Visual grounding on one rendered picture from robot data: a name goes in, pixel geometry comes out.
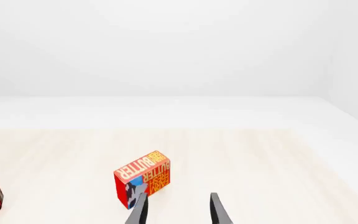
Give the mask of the red butter box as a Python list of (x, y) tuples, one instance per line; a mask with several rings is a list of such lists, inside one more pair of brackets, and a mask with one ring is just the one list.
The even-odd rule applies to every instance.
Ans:
[(153, 151), (114, 171), (119, 201), (132, 209), (141, 194), (152, 195), (170, 183), (170, 159)]

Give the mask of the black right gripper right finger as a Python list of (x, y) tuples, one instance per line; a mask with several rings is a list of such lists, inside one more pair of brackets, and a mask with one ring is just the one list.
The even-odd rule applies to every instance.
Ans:
[(212, 224), (233, 224), (215, 192), (210, 194), (209, 208)]

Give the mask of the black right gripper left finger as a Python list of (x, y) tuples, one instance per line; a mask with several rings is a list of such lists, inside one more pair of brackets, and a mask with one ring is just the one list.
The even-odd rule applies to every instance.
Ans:
[(142, 193), (139, 195), (137, 203), (127, 218), (125, 224), (146, 224), (148, 209), (148, 195), (147, 193)]

